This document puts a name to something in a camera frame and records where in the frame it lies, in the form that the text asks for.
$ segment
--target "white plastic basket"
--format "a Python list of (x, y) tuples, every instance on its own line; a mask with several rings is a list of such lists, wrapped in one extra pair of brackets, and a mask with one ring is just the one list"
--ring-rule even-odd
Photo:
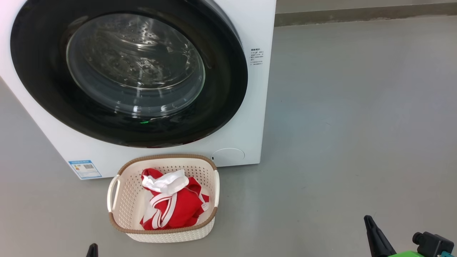
[[(141, 173), (154, 168), (162, 173), (179, 169), (194, 177), (202, 185), (202, 193), (209, 195), (209, 208), (191, 227), (170, 230), (144, 230), (140, 220), (144, 214), (144, 188)], [(117, 184), (114, 201), (113, 189)], [(107, 205), (111, 224), (119, 231), (140, 242), (172, 243), (204, 238), (214, 225), (219, 203), (219, 174), (215, 164), (200, 155), (157, 155), (134, 159), (126, 163), (108, 188)]]

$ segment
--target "washing machine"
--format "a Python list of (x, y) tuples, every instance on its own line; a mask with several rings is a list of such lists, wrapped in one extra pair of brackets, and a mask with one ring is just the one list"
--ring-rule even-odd
[(260, 162), (276, 0), (10, 0), (0, 77), (80, 179)]

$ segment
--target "basket handle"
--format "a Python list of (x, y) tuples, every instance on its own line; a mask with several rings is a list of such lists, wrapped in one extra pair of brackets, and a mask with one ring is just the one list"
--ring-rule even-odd
[(217, 170), (214, 170), (214, 173), (216, 174), (216, 201), (214, 201), (214, 207), (217, 207), (219, 205), (219, 195), (220, 195), (220, 182), (219, 182), (219, 172)]
[[(112, 212), (112, 209), (114, 209), (114, 207), (116, 206), (116, 199), (117, 199), (117, 193), (119, 192), (119, 188), (120, 188), (120, 183), (119, 183), (119, 180), (120, 180), (120, 175), (117, 174), (112, 180), (111, 180), (111, 183), (110, 183), (110, 186), (108, 187), (108, 195), (106, 197), (106, 204), (108, 206), (108, 212)], [(112, 204), (112, 195), (113, 195), (113, 188), (114, 188), (114, 184), (116, 184), (117, 182), (117, 189), (116, 189), (116, 195), (114, 196), (114, 204), (111, 206)]]

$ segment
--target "glass window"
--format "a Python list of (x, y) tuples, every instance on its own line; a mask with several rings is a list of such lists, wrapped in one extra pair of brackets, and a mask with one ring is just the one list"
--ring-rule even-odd
[(138, 118), (179, 112), (205, 82), (202, 58), (183, 34), (135, 14), (105, 15), (82, 25), (67, 45), (67, 64), (87, 95)]

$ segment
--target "green plastic part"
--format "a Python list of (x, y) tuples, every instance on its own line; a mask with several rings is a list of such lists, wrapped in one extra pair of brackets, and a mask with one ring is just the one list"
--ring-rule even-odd
[(424, 257), (424, 256), (419, 254), (418, 252), (407, 251), (407, 252), (401, 252), (401, 253), (391, 255), (390, 257)]

